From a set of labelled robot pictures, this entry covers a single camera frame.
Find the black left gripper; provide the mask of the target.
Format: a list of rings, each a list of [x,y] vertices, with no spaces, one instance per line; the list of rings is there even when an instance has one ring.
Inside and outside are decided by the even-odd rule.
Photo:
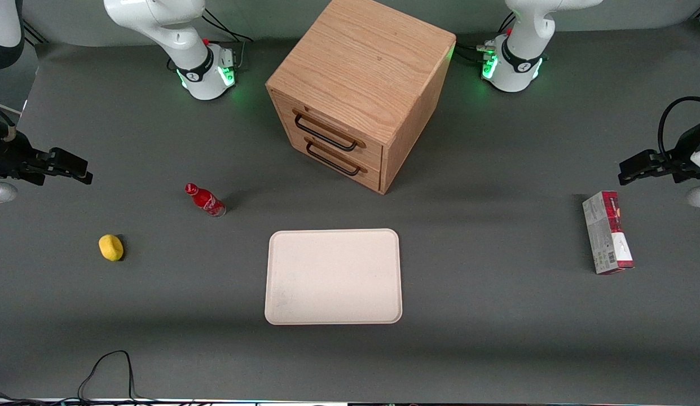
[[[700,179],[700,164],[691,157],[700,152],[700,123],[683,132],[668,152],[673,169],[664,167],[664,159],[654,150],[642,150],[619,164],[619,184],[626,186],[643,178],[658,178],[672,174],[675,183],[690,178]]]

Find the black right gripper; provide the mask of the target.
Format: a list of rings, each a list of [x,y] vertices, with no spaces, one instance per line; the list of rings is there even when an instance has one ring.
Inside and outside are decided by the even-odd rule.
[[[50,165],[40,160],[41,152],[32,147],[27,136],[17,132],[12,141],[2,140],[0,131],[0,178],[15,178],[42,186],[47,176],[71,178],[84,185],[91,185],[94,175],[87,171],[89,163],[61,148],[50,149]]]

